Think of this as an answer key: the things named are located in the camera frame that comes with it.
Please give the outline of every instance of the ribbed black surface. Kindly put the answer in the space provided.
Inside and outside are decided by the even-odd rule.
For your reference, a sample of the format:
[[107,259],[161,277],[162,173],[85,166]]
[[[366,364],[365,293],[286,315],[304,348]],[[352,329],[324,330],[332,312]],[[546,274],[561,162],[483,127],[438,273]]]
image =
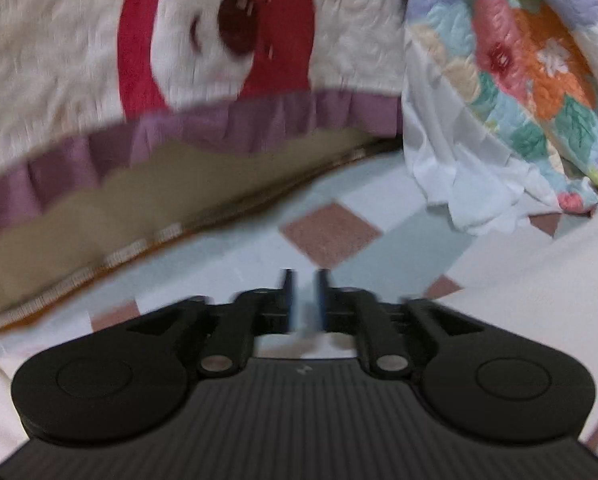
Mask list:
[[453,433],[405,383],[356,360],[251,359],[204,381],[169,423],[105,449],[25,445],[6,480],[597,480],[573,440],[499,448]]

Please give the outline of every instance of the tiled floor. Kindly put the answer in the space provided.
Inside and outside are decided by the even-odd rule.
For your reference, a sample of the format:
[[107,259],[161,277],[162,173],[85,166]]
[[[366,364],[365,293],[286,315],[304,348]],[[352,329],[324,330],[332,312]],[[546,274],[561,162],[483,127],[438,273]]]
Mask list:
[[[314,303],[312,279],[332,269],[337,286],[356,286],[384,301],[442,298],[514,272],[526,255],[585,220],[551,214],[512,234],[479,238],[457,232],[445,209],[426,208],[401,154],[380,156],[313,183],[255,219],[202,235],[117,273],[53,311],[35,327],[0,335],[0,355],[21,355],[192,295],[217,303],[241,290],[276,286],[298,272],[298,303]],[[294,326],[314,327],[309,308]],[[310,339],[314,354],[323,345]],[[343,354],[351,352],[342,342]]]

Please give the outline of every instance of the orange flower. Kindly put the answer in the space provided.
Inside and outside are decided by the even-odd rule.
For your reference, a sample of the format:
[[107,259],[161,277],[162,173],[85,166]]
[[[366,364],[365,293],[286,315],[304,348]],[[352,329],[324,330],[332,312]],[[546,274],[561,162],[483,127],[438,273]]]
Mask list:
[[595,92],[586,76],[590,68],[568,30],[554,11],[542,5],[538,14],[514,9],[521,33],[524,62],[533,82],[537,117],[554,118],[568,94],[589,108]]

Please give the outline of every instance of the metal pin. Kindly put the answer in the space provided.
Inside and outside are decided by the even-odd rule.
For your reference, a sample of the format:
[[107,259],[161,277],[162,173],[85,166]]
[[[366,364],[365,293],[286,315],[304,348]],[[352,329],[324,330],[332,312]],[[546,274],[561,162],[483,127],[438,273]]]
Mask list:
[[377,359],[377,366],[385,372],[399,372],[408,366],[408,360],[401,355],[382,355]]
[[224,372],[233,366],[233,360],[225,355],[208,355],[201,359],[201,367],[208,372]]

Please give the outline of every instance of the pink flower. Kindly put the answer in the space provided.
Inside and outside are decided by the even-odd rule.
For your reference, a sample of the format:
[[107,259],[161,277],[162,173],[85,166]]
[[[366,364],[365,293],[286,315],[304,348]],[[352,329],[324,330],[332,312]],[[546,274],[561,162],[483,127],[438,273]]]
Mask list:
[[559,193],[557,195],[559,207],[567,213],[584,214],[582,196],[578,193]]
[[473,28],[477,66],[517,101],[528,97],[521,35],[506,0],[475,0]]

